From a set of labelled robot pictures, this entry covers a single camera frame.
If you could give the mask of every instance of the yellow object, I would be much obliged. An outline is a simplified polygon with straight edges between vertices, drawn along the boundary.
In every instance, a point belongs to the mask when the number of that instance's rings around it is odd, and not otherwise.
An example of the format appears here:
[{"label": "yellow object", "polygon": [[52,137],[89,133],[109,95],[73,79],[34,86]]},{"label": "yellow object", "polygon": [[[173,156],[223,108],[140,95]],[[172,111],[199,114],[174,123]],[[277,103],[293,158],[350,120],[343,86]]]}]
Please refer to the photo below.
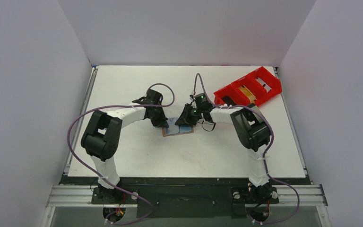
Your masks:
[{"label": "yellow object", "polygon": [[250,90],[248,90],[245,86],[241,86],[239,87],[239,89],[241,92],[245,94],[245,96],[247,96],[247,98],[250,100],[251,103],[254,103],[254,101],[257,100],[255,95],[251,93]]}]

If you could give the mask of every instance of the white table surface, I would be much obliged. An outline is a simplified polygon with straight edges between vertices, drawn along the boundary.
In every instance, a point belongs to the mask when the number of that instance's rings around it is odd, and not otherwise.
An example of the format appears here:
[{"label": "white table surface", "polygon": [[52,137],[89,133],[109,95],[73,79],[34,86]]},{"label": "white table surface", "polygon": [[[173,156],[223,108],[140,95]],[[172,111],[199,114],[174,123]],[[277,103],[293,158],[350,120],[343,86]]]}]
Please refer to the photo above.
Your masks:
[{"label": "white table surface", "polygon": [[[199,72],[209,97],[258,67],[254,66],[99,66],[87,110],[104,105],[128,105],[145,95],[154,83],[169,85],[176,95],[174,104],[164,108],[166,117],[179,117],[194,78]],[[266,67],[274,74],[272,67]],[[153,88],[164,95],[163,104],[170,103],[171,92],[162,86]],[[290,122],[281,95],[260,107],[275,132],[275,142],[268,154],[269,171],[273,177],[305,177],[294,141]],[[81,125],[75,152],[94,166],[80,145],[90,115]],[[163,137],[149,119],[135,122],[121,131],[119,148],[114,155],[119,176],[123,177],[248,177],[247,149],[239,142],[233,125],[216,124],[206,132],[197,125],[194,133]],[[95,176],[93,172],[72,159],[68,176]]]}]

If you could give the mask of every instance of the white wall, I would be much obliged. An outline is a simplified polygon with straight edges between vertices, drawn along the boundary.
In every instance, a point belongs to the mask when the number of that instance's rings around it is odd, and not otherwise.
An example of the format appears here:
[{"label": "white wall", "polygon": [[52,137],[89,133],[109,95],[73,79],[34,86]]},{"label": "white wall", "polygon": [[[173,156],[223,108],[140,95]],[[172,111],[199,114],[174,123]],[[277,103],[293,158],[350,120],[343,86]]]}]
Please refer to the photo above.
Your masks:
[{"label": "white wall", "polygon": [[39,226],[91,67],[56,0],[0,0],[0,226]]},{"label": "white wall", "polygon": [[93,64],[277,66],[315,0],[58,0]]},{"label": "white wall", "polygon": [[318,0],[279,73],[333,226],[363,226],[363,1]]}]

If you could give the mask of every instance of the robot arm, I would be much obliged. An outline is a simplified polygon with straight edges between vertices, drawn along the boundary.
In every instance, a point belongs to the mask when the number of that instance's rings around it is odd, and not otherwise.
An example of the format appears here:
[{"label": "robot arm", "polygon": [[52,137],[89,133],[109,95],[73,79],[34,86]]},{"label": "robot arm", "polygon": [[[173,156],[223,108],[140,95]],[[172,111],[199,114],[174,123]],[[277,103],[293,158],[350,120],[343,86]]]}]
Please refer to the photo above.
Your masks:
[{"label": "robot arm", "polygon": [[[196,107],[193,107],[192,103],[186,104],[175,124],[193,126],[197,124],[199,119],[211,123],[232,124],[240,143],[249,149],[248,156],[250,159],[247,165],[250,168],[248,173],[250,182],[255,187],[266,184],[269,177],[265,170],[262,154],[258,152],[261,146],[267,145],[270,141],[270,131],[263,120],[246,108],[215,108],[208,102],[203,93],[193,97],[193,100]],[[261,113],[255,104],[249,104],[248,107]]]},{"label": "robot arm", "polygon": [[[176,125],[196,125],[198,120],[203,119],[210,123],[230,123],[236,129],[242,145],[255,152],[259,147],[269,143],[270,131],[263,120],[253,112],[237,107],[233,109],[215,108],[208,102],[203,93],[194,97],[196,107],[191,104],[184,106],[183,112]],[[251,103],[247,107],[261,113],[258,107]]]},{"label": "robot arm", "polygon": [[[145,97],[134,100],[130,105],[133,106],[136,103],[160,105],[162,99],[161,93],[149,89]],[[120,182],[113,155],[118,148],[121,129],[146,118],[151,120],[154,127],[169,127],[162,107],[121,108],[107,113],[97,110],[93,112],[88,122],[81,139],[81,146],[91,156],[97,171],[114,185]],[[106,132],[102,134],[99,130],[104,129]],[[107,191],[108,194],[113,193],[113,187],[101,178],[98,180],[98,187],[101,191]]]}]

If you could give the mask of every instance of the gray floor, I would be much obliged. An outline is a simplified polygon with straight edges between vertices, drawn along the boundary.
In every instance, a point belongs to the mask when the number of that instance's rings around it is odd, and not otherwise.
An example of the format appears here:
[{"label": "gray floor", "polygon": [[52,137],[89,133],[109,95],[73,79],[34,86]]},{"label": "gray floor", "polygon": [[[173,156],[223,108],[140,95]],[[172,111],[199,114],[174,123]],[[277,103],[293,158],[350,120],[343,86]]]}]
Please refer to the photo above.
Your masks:
[{"label": "gray floor", "polygon": [[[128,208],[127,215],[121,220],[133,220],[136,208]],[[284,218],[294,210],[293,207],[271,207],[269,220]],[[51,227],[108,227],[104,225],[102,208],[63,208],[55,210]],[[129,225],[138,227],[216,227],[252,226],[249,219],[231,219],[230,217],[215,218],[147,218],[141,222]],[[282,223],[273,224],[272,227],[320,227],[320,220],[316,207],[300,207],[298,213],[291,219]]]}]

